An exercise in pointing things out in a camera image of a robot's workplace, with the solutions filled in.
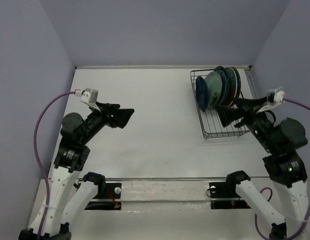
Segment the teal scalloped edge plate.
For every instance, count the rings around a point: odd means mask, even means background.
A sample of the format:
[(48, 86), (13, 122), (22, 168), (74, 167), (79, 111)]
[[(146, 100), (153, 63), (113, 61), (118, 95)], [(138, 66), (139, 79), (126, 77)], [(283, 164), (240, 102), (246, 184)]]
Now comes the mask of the teal scalloped edge plate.
[(229, 93), (229, 79), (223, 68), (217, 68), (215, 71), (221, 76), (221, 79), (222, 79), (222, 92), (221, 92), (218, 103), (220, 105), (225, 105), (227, 102), (227, 97)]

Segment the red and teal floral plate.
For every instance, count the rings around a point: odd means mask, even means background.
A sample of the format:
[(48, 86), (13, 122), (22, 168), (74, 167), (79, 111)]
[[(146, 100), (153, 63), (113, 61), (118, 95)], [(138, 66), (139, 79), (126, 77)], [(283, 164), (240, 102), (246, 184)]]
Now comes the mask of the red and teal floral plate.
[(229, 95), (227, 106), (230, 107), (237, 93), (237, 76), (231, 67), (226, 67), (225, 70), (229, 77)]

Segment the dark teal speckled plate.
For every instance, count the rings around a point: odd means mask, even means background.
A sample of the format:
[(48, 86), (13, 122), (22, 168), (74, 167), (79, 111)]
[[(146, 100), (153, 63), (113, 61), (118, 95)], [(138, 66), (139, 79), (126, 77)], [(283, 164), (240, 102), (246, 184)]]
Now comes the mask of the dark teal speckled plate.
[(232, 66), (231, 69), (235, 72), (235, 75), (237, 78), (237, 92), (236, 92), (235, 98), (239, 98), (241, 94), (241, 77), (240, 77), (238, 70), (235, 67)]

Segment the light green round plate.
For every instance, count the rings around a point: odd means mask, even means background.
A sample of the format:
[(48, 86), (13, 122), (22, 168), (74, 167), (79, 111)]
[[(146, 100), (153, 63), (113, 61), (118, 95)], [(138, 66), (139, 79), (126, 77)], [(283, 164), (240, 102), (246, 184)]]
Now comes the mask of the light green round plate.
[(221, 96), (222, 78), (216, 71), (212, 71), (205, 77), (205, 82), (208, 88), (208, 108), (213, 108)]

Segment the navy blue leaf-shaped dish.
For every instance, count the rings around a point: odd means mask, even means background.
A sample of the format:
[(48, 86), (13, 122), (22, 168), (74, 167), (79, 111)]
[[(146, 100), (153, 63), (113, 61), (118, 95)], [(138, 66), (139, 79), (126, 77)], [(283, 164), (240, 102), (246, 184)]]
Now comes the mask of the navy blue leaf-shaped dish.
[(208, 86), (206, 81), (198, 76), (195, 81), (196, 84), (196, 101), (199, 109), (205, 112), (208, 107)]

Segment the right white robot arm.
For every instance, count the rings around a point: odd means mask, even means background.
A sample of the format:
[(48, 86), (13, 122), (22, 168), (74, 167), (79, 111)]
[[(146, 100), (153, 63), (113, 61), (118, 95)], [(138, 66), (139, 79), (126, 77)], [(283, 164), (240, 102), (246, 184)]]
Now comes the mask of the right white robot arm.
[(235, 108), (217, 105), (216, 112), (222, 126), (234, 121), (237, 128), (246, 126), (268, 156), (263, 158), (265, 169), (278, 194), (282, 212), (278, 212), (257, 190), (251, 178), (243, 171), (226, 177), (225, 191), (238, 195), (270, 226), (270, 240), (310, 240), (310, 197), (308, 175), (297, 150), (308, 144), (304, 126), (293, 118), (275, 125), (267, 113), (284, 101), (267, 98), (234, 100)]

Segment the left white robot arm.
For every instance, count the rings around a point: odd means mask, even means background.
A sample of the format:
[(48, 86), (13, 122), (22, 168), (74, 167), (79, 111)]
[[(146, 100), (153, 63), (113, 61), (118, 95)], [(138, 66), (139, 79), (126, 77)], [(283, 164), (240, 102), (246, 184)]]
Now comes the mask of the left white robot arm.
[(89, 156), (87, 143), (105, 126), (123, 129), (135, 110), (99, 102), (90, 109), (87, 118), (76, 112), (64, 116), (46, 198), (30, 227), (20, 232), (20, 240), (71, 239), (75, 220), (94, 197), (104, 195), (105, 176), (89, 172), (74, 196), (69, 196)]

